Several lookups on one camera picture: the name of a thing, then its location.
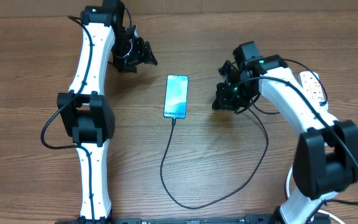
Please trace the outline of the Samsung Galaxy smartphone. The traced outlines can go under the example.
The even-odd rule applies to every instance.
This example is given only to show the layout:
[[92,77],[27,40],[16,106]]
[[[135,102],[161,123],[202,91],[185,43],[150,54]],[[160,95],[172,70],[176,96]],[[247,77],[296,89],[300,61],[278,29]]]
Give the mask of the Samsung Galaxy smartphone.
[[189,78],[186,75],[168,75],[164,101],[165,118],[185,119]]

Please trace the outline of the white power strip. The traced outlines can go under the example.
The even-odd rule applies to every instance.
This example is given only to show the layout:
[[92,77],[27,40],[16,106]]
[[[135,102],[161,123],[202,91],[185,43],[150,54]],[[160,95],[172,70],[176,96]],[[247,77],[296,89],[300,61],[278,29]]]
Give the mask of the white power strip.
[[325,102],[326,99],[321,84],[319,83],[319,76],[317,73],[314,72],[314,74],[312,74],[309,71],[300,72],[298,82],[308,96],[310,96],[320,108],[325,111],[328,110],[328,102]]

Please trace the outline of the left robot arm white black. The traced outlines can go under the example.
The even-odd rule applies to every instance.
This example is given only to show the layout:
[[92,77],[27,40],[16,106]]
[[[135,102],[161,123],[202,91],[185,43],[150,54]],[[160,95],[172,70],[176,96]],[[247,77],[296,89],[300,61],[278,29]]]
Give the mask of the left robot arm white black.
[[120,73],[135,73],[141,63],[158,64],[137,26],[124,27],[128,13],[122,1],[103,1],[73,17],[83,30],[80,59],[68,91],[57,96],[55,115],[61,116],[80,159],[82,203],[75,223],[113,222],[107,157],[115,117],[104,95],[108,65]]

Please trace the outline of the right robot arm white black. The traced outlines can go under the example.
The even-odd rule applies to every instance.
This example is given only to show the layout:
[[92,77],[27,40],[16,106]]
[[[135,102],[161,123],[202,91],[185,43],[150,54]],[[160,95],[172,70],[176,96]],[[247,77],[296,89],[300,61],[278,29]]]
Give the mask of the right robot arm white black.
[[358,181],[358,128],[328,113],[296,81],[279,55],[263,57],[255,42],[233,51],[235,62],[219,68],[214,110],[236,113],[258,96],[268,99],[298,136],[292,166],[295,189],[271,215],[248,215],[246,223],[329,223],[317,211]]

